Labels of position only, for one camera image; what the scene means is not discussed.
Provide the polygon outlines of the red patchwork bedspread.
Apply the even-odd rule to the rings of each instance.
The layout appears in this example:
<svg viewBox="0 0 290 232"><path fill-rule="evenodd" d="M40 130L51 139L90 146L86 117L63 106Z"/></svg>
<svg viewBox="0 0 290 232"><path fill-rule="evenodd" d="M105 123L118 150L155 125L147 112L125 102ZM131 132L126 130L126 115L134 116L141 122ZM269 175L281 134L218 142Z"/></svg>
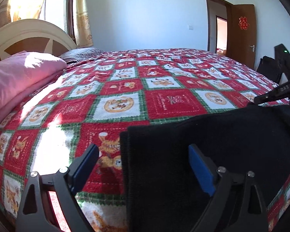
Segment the red patchwork bedspread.
<svg viewBox="0 0 290 232"><path fill-rule="evenodd" d="M105 52L67 64L0 123L0 230L15 230L31 172L55 173L94 143L97 165L77 202L96 231L126 231L121 132L242 108L277 85L196 49Z"/></svg>

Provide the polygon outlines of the black pants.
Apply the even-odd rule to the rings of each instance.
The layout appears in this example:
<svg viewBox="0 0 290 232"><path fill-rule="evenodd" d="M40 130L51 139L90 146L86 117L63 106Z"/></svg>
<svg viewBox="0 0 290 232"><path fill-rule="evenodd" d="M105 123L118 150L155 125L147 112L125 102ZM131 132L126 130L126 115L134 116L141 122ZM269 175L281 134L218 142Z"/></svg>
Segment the black pants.
<svg viewBox="0 0 290 232"><path fill-rule="evenodd" d="M290 176L290 108L129 127L120 151L129 231L267 231Z"/></svg>

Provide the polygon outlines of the black folding chair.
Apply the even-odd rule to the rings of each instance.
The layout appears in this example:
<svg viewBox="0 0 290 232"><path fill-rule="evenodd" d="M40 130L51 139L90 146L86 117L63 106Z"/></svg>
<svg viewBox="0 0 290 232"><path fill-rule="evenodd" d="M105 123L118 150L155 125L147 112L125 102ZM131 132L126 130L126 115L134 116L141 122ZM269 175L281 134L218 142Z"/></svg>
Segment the black folding chair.
<svg viewBox="0 0 290 232"><path fill-rule="evenodd" d="M264 75L266 78L270 79L271 81L277 84L280 83L282 72L276 60L271 57L263 56L260 59L257 72Z"/></svg>

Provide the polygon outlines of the left yellow curtain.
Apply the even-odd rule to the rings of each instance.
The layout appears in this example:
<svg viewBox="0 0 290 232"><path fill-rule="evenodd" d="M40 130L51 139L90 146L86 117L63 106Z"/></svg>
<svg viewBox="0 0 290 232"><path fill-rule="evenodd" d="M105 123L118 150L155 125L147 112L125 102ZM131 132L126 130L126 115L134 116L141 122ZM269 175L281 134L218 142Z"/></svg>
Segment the left yellow curtain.
<svg viewBox="0 0 290 232"><path fill-rule="evenodd" d="M45 0L3 0L0 4L0 28L22 19L38 19Z"/></svg>

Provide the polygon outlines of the right yellow curtain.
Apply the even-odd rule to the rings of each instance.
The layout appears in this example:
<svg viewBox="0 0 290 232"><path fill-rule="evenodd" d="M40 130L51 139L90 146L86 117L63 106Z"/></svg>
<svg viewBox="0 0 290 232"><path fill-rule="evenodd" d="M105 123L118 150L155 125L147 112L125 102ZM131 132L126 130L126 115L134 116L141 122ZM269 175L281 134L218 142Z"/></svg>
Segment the right yellow curtain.
<svg viewBox="0 0 290 232"><path fill-rule="evenodd" d="M73 25L77 47L93 46L86 0L73 0Z"/></svg>

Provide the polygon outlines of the cream wooden headboard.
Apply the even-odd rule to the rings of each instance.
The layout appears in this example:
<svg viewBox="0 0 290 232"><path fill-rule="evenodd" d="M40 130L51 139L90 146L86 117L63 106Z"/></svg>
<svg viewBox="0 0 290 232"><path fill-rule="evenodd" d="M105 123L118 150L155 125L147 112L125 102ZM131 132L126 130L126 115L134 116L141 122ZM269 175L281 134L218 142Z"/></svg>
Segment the cream wooden headboard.
<svg viewBox="0 0 290 232"><path fill-rule="evenodd" d="M0 61L22 51L58 57L73 49L76 49L73 39L47 21L24 19L0 28Z"/></svg>

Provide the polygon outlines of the brown wooden door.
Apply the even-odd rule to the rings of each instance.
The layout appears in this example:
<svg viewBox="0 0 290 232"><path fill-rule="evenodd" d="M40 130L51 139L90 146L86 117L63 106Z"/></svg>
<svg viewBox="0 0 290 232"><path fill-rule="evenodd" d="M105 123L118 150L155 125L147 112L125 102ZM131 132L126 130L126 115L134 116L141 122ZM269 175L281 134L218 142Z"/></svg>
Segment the brown wooden door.
<svg viewBox="0 0 290 232"><path fill-rule="evenodd" d="M250 26L241 30L239 18L245 16ZM249 48L256 46L257 21L253 4L227 5L227 51L226 56L253 69L256 52Z"/></svg>

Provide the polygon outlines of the pink folded blanket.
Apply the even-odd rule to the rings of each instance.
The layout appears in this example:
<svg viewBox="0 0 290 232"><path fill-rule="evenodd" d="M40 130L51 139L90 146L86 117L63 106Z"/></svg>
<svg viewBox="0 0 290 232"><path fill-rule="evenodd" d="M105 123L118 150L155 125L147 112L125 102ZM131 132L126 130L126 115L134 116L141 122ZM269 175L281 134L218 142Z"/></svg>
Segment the pink folded blanket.
<svg viewBox="0 0 290 232"><path fill-rule="evenodd" d="M67 64L49 53L16 53L0 61L0 123L30 93L40 89Z"/></svg>

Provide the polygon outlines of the window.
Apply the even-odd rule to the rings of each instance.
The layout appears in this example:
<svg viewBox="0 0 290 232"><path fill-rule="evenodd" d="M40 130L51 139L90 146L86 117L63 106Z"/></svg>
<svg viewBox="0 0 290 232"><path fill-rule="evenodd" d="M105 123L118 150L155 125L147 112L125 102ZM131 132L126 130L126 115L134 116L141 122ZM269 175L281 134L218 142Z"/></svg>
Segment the window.
<svg viewBox="0 0 290 232"><path fill-rule="evenodd" d="M68 33L68 0L44 0L39 19Z"/></svg>

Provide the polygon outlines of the striped pillow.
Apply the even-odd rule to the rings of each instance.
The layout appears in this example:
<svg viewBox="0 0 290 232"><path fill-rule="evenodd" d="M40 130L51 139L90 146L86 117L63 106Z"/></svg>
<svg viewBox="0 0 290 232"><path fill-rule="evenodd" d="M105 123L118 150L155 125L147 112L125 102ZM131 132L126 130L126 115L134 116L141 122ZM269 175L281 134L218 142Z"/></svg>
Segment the striped pillow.
<svg viewBox="0 0 290 232"><path fill-rule="evenodd" d="M71 64L87 60L102 53L104 53L104 51L94 47L78 48L61 54L59 58L64 60L67 64Z"/></svg>

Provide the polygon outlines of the yellow curtain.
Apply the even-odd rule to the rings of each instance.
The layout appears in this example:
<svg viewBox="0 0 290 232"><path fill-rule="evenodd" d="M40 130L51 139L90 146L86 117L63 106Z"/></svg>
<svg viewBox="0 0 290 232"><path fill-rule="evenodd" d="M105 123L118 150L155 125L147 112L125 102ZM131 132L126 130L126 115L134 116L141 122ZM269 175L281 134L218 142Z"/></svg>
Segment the yellow curtain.
<svg viewBox="0 0 290 232"><path fill-rule="evenodd" d="M86 0L73 0L73 25L77 47L93 46Z"/></svg>
<svg viewBox="0 0 290 232"><path fill-rule="evenodd" d="M3 0L0 4L0 28L22 19L38 19L45 0Z"/></svg>

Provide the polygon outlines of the red double happiness decal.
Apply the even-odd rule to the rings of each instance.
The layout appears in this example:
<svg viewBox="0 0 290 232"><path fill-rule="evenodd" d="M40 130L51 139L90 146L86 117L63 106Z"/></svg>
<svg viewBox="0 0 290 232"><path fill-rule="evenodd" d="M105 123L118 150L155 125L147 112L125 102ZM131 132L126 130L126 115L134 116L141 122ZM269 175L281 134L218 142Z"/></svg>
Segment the red double happiness decal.
<svg viewBox="0 0 290 232"><path fill-rule="evenodd" d="M241 16L239 18L238 26L241 30L247 30L250 24L248 23L248 19L245 16Z"/></svg>

